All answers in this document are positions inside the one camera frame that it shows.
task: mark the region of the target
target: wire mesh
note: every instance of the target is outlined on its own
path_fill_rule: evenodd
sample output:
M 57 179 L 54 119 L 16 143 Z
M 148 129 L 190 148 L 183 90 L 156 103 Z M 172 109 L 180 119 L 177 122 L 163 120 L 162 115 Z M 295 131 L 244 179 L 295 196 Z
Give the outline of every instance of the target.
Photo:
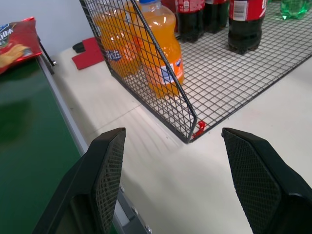
M 245 55 L 229 51 L 228 25 L 196 43 L 181 43 L 186 77 L 183 89 L 198 121 L 206 123 L 202 134 L 311 57 L 311 23 L 311 12 L 301 20 L 283 20 L 280 2 L 271 2 L 256 51 Z
M 184 142 L 215 127 L 312 55 L 312 14 L 283 20 L 280 3 L 272 2 L 256 51 L 229 51 L 228 26 L 196 43 L 180 42 L 181 86 L 136 0 L 79 1 L 112 75 Z M 166 86 L 164 74 L 172 77 Z
M 135 0 L 80 0 L 112 75 L 188 142 L 197 117 Z

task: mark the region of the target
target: chip bag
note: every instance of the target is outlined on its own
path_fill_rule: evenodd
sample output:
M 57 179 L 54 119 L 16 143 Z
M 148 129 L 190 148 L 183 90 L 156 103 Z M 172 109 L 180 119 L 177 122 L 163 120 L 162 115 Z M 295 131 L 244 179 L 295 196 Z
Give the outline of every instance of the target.
M 41 53 L 34 17 L 0 26 L 0 74 Z

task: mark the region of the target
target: dark soda liquid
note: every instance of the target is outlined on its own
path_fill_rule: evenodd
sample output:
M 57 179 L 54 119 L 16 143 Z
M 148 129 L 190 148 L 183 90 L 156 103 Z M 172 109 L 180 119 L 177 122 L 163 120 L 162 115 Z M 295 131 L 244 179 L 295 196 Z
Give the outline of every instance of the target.
M 204 9 L 193 13 L 177 13 L 178 31 L 183 41 L 195 42 L 204 33 Z
M 264 17 L 252 21 L 236 21 L 229 18 L 230 50 L 244 54 L 247 50 L 257 49 L 261 41 L 263 19 Z
M 229 17 L 229 1 L 222 4 L 205 4 L 204 29 L 206 32 L 216 33 L 225 28 Z

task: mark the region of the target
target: orange soda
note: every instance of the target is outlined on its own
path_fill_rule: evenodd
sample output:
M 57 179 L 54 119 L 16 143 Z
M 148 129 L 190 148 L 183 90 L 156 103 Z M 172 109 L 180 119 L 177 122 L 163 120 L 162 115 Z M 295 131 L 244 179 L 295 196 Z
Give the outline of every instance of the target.
M 161 50 L 165 54 L 179 83 L 184 81 L 181 47 L 175 38 L 176 17 L 171 10 L 162 6 L 159 0 L 140 0 L 141 11 L 152 30 Z M 171 74 L 167 72 L 164 61 L 161 59 L 154 43 L 145 31 L 143 23 L 135 21 L 136 35 L 143 39 L 141 57 L 147 81 L 156 96 L 166 94 L 178 95 L 179 91 Z
M 141 62 L 137 37 L 135 33 L 131 33 L 130 24 L 127 22 L 136 16 L 132 3 L 125 0 L 106 0 L 98 3 L 97 9 L 103 12 L 96 12 L 93 21 L 100 31 L 101 42 L 111 67 L 122 78 L 134 75 Z

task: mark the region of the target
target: coca-cola bottle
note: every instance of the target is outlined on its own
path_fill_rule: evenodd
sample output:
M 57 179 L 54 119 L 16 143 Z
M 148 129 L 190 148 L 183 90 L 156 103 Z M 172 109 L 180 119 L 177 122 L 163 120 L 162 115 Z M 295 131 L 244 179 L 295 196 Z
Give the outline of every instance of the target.
M 195 42 L 204 33 L 205 0 L 175 0 L 178 31 L 184 41 Z
M 216 33 L 225 28 L 229 17 L 229 0 L 205 0 L 204 29 Z
M 256 50 L 261 41 L 267 0 L 230 0 L 229 47 L 244 54 Z

